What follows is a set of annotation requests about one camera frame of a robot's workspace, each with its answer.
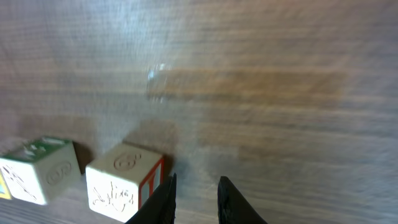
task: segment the wooden table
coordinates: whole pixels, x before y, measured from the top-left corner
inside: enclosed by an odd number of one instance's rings
[[[0,136],[125,139],[173,157],[176,223],[218,223],[227,175],[271,224],[398,220],[398,4],[0,1]],[[148,73],[149,68],[162,69]],[[1,223],[118,223],[84,176]]]

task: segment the embossed symbol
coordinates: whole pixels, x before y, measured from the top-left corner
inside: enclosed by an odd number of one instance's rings
[[[136,165],[136,161],[141,159],[141,154],[122,153],[114,162],[113,167],[118,171],[127,171]]]
[[[68,161],[62,161],[53,166],[47,173],[46,180],[50,185],[59,183],[64,177],[68,176],[72,170],[72,165]]]

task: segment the wooden block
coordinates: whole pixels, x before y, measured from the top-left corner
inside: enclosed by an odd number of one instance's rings
[[[118,144],[86,167],[90,208],[128,221],[162,183],[163,170],[161,154]]]
[[[80,178],[73,143],[42,137],[0,157],[1,171],[11,195],[46,205]]]

